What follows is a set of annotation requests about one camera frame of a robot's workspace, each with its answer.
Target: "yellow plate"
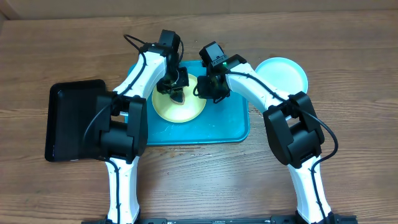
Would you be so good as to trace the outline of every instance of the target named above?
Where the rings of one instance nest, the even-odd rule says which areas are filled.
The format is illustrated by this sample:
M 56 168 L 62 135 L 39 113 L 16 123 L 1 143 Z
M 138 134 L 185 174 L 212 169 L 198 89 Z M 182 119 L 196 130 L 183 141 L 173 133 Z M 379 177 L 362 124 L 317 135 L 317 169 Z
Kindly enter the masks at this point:
M 193 88 L 197 85 L 197 77 L 188 74 L 189 86 L 183 88 L 184 104 L 174 103 L 169 94 L 161 94 L 156 87 L 152 93 L 152 104 L 159 116 L 166 121 L 182 123 L 196 118 L 204 109 L 206 99 L 193 95 Z

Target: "wooden tabletop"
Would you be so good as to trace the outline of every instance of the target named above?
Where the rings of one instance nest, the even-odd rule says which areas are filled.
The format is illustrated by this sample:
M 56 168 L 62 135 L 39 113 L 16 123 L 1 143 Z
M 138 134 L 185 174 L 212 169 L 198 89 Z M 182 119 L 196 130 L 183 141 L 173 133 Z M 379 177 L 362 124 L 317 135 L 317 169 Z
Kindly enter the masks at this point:
M 339 151 L 322 163 L 326 198 L 361 223 L 398 220 L 398 11 L 300 12 L 180 17 L 6 21 L 0 35 L 0 223 L 80 223 L 104 218 L 103 162 L 44 159 L 54 83 L 119 85 L 137 52 L 122 37 L 158 40 L 174 30 L 184 60 L 216 40 L 255 68 L 287 57 L 307 72 L 319 118 Z M 251 106 L 239 144 L 147 148 L 137 194 L 143 217 L 218 218 L 294 214 L 290 174 L 269 149 Z M 323 156 L 333 143 L 326 135 Z

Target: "white plate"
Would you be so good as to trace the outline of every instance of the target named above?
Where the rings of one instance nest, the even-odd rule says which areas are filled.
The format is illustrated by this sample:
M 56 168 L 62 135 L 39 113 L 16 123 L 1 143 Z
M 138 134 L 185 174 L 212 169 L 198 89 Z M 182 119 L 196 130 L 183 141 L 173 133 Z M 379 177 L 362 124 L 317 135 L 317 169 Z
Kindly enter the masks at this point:
M 256 73 L 279 90 L 284 90 L 290 94 L 296 94 L 300 91 L 307 93 L 307 76 L 304 70 L 290 59 L 269 58 L 257 66 Z

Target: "blue tray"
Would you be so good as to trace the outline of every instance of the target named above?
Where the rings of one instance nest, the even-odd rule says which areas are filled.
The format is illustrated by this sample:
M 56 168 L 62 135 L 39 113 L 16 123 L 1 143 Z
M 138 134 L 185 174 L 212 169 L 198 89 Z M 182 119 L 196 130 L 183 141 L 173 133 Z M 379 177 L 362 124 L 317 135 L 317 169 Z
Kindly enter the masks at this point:
M 200 60 L 181 62 L 180 66 L 196 77 L 206 75 Z M 185 123 L 172 123 L 161 118 L 154 109 L 151 94 L 147 114 L 148 146 L 241 142 L 250 132 L 248 101 L 233 92 L 218 104 L 208 100 L 199 116 Z

